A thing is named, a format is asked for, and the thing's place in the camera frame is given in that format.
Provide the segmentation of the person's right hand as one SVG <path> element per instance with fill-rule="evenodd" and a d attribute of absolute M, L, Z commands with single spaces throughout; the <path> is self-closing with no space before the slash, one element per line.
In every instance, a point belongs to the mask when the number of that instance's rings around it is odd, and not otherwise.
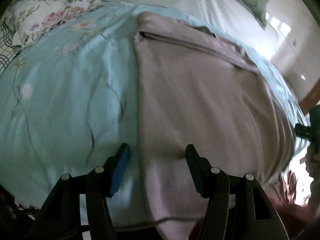
<path fill-rule="evenodd" d="M 311 197 L 309 204 L 319 206 L 319 153 L 314 144 L 310 144 L 305 155 L 306 171 L 313 178 L 310 185 Z"/>

